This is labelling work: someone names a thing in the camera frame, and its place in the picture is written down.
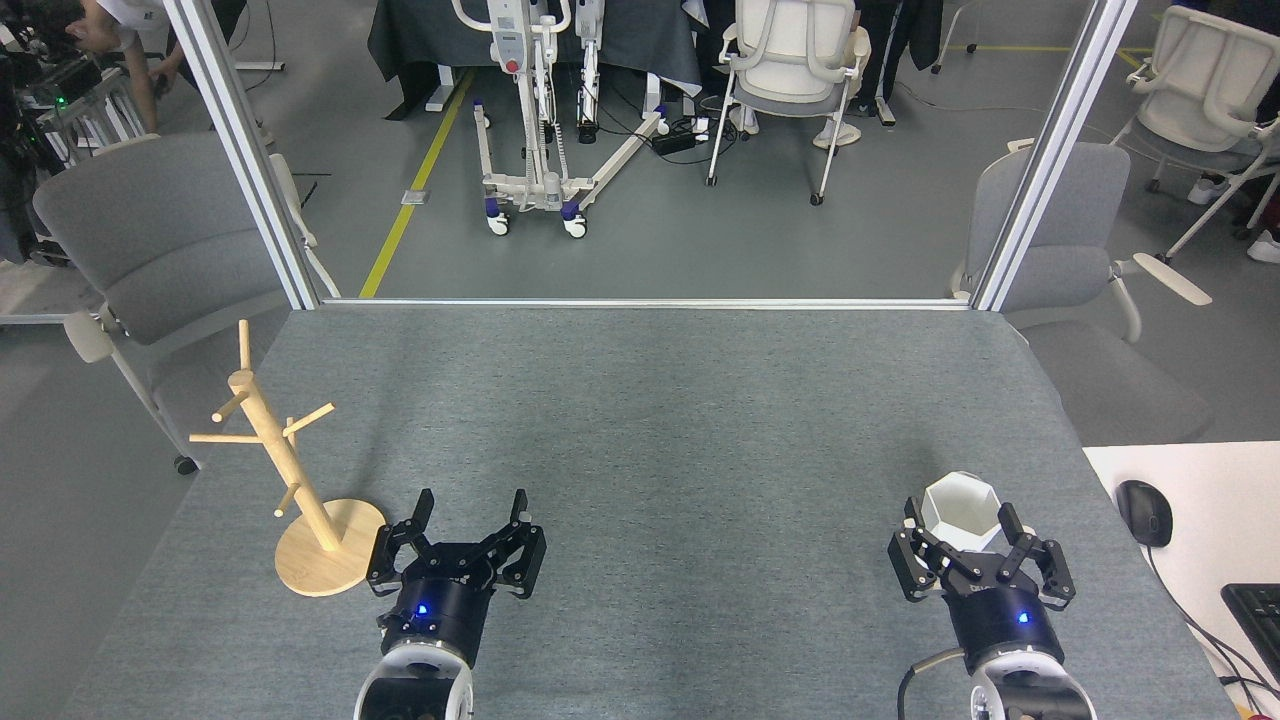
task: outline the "black mouse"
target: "black mouse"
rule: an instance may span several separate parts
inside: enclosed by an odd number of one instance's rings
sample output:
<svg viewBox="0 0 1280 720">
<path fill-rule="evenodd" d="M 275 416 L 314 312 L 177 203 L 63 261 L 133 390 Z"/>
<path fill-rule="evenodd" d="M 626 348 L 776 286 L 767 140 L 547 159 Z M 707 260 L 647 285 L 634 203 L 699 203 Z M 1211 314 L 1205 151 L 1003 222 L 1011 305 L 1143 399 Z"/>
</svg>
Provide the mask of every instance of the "black mouse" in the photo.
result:
<svg viewBox="0 0 1280 720">
<path fill-rule="evenodd" d="M 1149 547 L 1165 547 L 1174 536 L 1174 510 L 1155 487 L 1142 480 L 1125 480 L 1116 488 L 1120 516 L 1133 539 Z"/>
</svg>

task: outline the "black table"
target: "black table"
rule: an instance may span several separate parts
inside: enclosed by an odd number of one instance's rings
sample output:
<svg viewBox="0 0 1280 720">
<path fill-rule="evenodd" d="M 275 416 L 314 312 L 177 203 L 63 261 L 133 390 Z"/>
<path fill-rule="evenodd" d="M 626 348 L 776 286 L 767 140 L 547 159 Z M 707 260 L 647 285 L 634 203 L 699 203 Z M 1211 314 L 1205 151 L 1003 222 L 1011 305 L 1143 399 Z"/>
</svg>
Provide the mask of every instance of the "black table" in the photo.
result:
<svg viewBox="0 0 1280 720">
<path fill-rule="evenodd" d="M 398 520 L 430 487 L 430 537 L 468 542 L 527 488 L 549 547 L 532 598 L 493 600 L 477 717 L 893 717 L 955 637 L 884 548 L 950 470 L 1062 543 L 1079 596 L 1052 619 L 1100 717 L 1233 712 L 998 315 L 330 306 L 261 382 L 280 414 L 337 404 L 300 441 L 324 498 Z M 349 716 L 390 598 L 287 591 L 280 480 L 214 450 L 67 716 Z M 909 717 L 964 717 L 968 688 L 925 673 Z"/>
<path fill-rule="evenodd" d="M 558 10 L 557 1 L 552 5 Z M 463 0 L 462 8 L 479 20 L 489 17 L 484 0 Z M 614 0 L 604 10 L 600 61 L 698 86 L 690 22 L 680 0 Z M 435 88 L 436 65 L 493 67 L 490 42 L 489 33 L 458 20 L 449 0 L 379 0 L 369 53 L 384 79 L 401 81 L 404 104 L 392 119 L 406 117 Z M 581 58 L 581 42 L 570 26 L 559 35 L 559 61 Z"/>
</svg>

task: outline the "electronic equipment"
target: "electronic equipment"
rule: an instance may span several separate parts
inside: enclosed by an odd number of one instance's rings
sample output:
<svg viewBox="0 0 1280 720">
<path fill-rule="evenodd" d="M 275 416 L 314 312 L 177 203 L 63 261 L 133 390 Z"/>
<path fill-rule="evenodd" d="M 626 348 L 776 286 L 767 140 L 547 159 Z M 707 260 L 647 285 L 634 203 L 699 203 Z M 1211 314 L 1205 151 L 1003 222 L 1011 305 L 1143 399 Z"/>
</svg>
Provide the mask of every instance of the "electronic equipment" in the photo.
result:
<svg viewBox="0 0 1280 720">
<path fill-rule="evenodd" d="M 957 653 L 974 679 L 970 717 L 1096 720 L 1084 689 L 1062 669 L 1062 647 L 1046 612 L 1065 609 L 1075 597 L 1062 547 L 1028 532 L 1009 502 L 996 514 L 1010 544 L 1007 555 L 960 551 L 940 541 L 925 528 L 918 497 L 908 498 L 904 515 L 888 543 L 890 561 L 906 600 L 941 593 L 946 601 Z M 1043 589 L 1020 569 L 1024 560 L 1039 569 Z M 928 662 L 913 666 L 902 679 L 900 719 L 906 685 Z"/>
<path fill-rule="evenodd" d="M 1125 480 L 1116 487 L 1116 507 L 1133 539 L 1149 547 L 1165 547 L 1174 537 L 1174 511 L 1169 500 L 1142 480 Z"/>
<path fill-rule="evenodd" d="M 515 205 L 517 213 L 545 210 L 559 213 L 564 229 L 572 237 L 586 234 L 586 217 L 582 211 L 605 183 L 631 159 L 645 140 L 654 132 L 664 133 L 666 123 L 662 106 L 646 113 L 640 127 L 632 132 L 622 146 L 605 160 L 591 177 L 572 177 L 564 156 L 564 137 L 556 115 L 556 83 L 552 68 L 556 64 L 556 36 L 568 28 L 573 13 L 570 0 L 561 0 L 561 18 L 557 20 L 547 13 L 544 0 L 486 0 L 489 20 L 471 18 L 462 9 L 462 0 L 453 0 L 453 12 L 462 24 L 471 29 L 493 35 L 489 56 L 498 63 L 502 72 L 512 77 L 520 94 L 520 115 L 525 135 L 525 174 L 507 176 L 493 172 L 493 158 L 489 152 L 490 118 L 484 113 L 484 102 L 475 101 L 472 115 L 476 123 L 476 140 L 480 145 L 480 182 L 484 186 L 484 213 L 489 229 L 498 236 L 507 234 L 509 218 L 502 210 L 502 204 Z M 602 0 L 577 0 L 579 12 L 586 18 L 577 29 L 588 33 L 582 37 L 588 51 L 588 68 L 584 69 L 584 97 L 590 95 L 590 102 L 584 110 L 580 106 L 580 140 L 595 137 L 595 100 L 598 87 L 594 79 L 596 50 L 599 47 L 600 23 L 603 20 Z M 550 146 L 554 143 L 559 172 L 550 169 Z"/>
<path fill-rule="evenodd" d="M 360 689 L 355 720 L 471 717 L 471 669 L 489 598 L 498 585 L 520 600 L 534 592 L 547 537 L 530 520 L 524 489 L 516 491 L 507 524 L 476 543 L 430 542 L 426 524 L 434 507 L 431 491 L 422 489 L 413 515 L 383 525 L 374 541 L 369 587 L 378 597 L 399 596 L 378 618 L 383 660 Z M 397 570 L 406 546 L 417 557 Z"/>
<path fill-rule="evenodd" d="M 1222 602 L 1231 609 L 1271 675 L 1280 679 L 1280 584 L 1222 585 Z"/>
<path fill-rule="evenodd" d="M 65 108 L 102 82 L 102 70 L 88 58 L 59 63 L 31 83 L 26 95 L 32 108 Z"/>
</svg>

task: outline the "hexagonal white cup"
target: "hexagonal white cup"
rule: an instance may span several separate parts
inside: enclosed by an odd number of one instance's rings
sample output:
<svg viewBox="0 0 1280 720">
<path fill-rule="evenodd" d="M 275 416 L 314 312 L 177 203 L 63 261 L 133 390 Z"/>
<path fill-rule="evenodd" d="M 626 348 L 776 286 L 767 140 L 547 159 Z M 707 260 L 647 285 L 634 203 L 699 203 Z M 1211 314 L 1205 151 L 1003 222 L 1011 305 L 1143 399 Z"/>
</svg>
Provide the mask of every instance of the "hexagonal white cup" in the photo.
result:
<svg viewBox="0 0 1280 720">
<path fill-rule="evenodd" d="M 1000 532 L 996 489 L 970 473 L 947 473 L 924 488 L 924 528 L 956 550 L 978 551 Z"/>
</svg>

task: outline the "white desk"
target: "white desk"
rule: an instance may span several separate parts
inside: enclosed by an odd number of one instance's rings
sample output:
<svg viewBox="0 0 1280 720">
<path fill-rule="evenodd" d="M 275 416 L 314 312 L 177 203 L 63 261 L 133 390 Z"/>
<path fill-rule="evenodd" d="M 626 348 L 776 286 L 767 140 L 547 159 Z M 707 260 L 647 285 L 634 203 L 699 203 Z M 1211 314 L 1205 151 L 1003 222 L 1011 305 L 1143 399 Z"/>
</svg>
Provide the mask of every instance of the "white desk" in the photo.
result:
<svg viewBox="0 0 1280 720">
<path fill-rule="evenodd" d="M 1152 550 L 1169 591 L 1197 623 L 1240 651 L 1275 684 L 1277 678 L 1219 593 L 1228 583 L 1280 583 L 1275 538 L 1280 442 L 1091 447 L 1084 452 L 1112 501 L 1116 486 L 1129 479 L 1144 480 L 1169 498 L 1174 537 L 1167 547 Z M 1206 648 L 1206 655 L 1220 674 L 1231 674 L 1217 652 Z M 1229 694 L 1245 707 L 1239 685 Z M 1261 689 L 1253 696 L 1263 712 L 1280 717 L 1280 701 Z"/>
</svg>

